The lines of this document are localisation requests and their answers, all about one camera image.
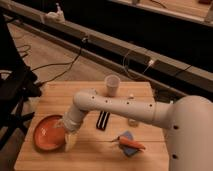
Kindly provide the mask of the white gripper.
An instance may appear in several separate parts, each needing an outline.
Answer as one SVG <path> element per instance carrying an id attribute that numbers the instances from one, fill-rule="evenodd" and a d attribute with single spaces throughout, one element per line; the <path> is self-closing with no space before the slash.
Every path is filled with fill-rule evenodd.
<path id="1" fill-rule="evenodd" d="M 77 141 L 77 132 L 86 115 L 88 114 L 87 111 L 82 111 L 77 107 L 71 107 L 62 117 L 62 122 L 64 127 L 71 133 L 65 134 L 65 151 L 70 151 Z"/>

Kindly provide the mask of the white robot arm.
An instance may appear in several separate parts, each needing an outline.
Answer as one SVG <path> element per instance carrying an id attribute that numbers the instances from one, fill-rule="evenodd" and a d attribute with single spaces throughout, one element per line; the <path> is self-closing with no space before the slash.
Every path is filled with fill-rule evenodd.
<path id="1" fill-rule="evenodd" d="M 63 115 L 65 128 L 76 133 L 90 111 L 99 110 L 162 128 L 169 171 L 213 171 L 213 102 L 185 96 L 175 103 L 103 97 L 95 89 L 77 92 Z"/>

